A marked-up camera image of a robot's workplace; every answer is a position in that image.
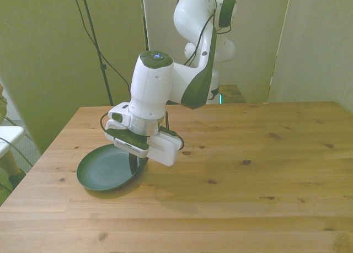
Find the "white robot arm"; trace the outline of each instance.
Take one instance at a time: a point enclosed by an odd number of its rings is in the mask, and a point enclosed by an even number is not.
[[[206,104],[216,55],[216,30],[230,25],[235,5],[235,0],[178,1],[174,24],[196,49],[196,66],[175,63],[160,51],[140,54],[132,76],[130,102],[109,111],[107,139],[140,158],[152,158],[167,166],[175,163],[181,140],[162,127],[165,105],[168,100],[191,109]]]

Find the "floor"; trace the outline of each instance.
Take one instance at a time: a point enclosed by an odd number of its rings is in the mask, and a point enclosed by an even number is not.
[[[16,123],[18,126],[23,126],[23,123],[21,121],[14,121],[14,123]],[[7,120],[4,120],[1,126],[11,126],[11,123],[9,123]],[[16,144],[16,147],[32,164],[35,164],[40,158],[40,154],[35,144],[27,137],[23,137],[20,142]],[[17,166],[27,173],[31,169],[31,166],[23,159],[23,157],[21,157],[21,155],[16,150],[13,149],[12,153],[17,163]],[[11,184],[8,181],[8,175],[2,169],[0,169],[0,183],[12,191]],[[0,206],[3,204],[3,202],[7,199],[9,195],[10,193],[6,189],[0,190]]]

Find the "wood grain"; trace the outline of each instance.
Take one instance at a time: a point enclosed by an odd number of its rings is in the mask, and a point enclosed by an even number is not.
[[[110,143],[109,109],[80,108],[0,207],[0,252],[353,252],[353,116],[336,103],[168,105],[176,163],[95,193],[76,170]]]

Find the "dark green plate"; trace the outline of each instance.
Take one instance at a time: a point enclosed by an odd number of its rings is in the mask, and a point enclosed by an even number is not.
[[[111,191],[138,175],[147,160],[108,144],[93,150],[81,160],[77,179],[89,190]]]

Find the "green wall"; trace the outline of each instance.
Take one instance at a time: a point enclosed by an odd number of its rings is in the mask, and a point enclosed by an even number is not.
[[[130,83],[145,50],[141,0],[88,5],[101,52]],[[129,101],[126,84],[110,68],[107,75],[114,104]],[[74,0],[0,0],[0,80],[41,153],[79,107],[109,105]]]

